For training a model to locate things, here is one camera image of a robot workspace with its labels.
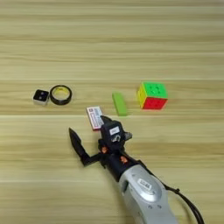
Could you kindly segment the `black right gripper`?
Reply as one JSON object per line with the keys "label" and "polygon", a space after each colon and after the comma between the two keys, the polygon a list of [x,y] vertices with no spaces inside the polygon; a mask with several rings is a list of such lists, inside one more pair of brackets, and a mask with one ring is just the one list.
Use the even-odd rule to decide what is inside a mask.
{"label": "black right gripper", "polygon": [[[101,115],[104,124],[112,122],[112,119],[105,115]],[[107,168],[115,181],[118,182],[121,176],[134,165],[144,166],[141,160],[135,160],[125,152],[126,139],[123,137],[120,141],[111,142],[110,138],[101,138],[98,140],[99,153],[90,157],[81,144],[81,139],[77,133],[69,128],[69,136],[71,144],[80,157],[80,161],[84,166],[91,165],[95,162],[101,162],[104,168]]]}

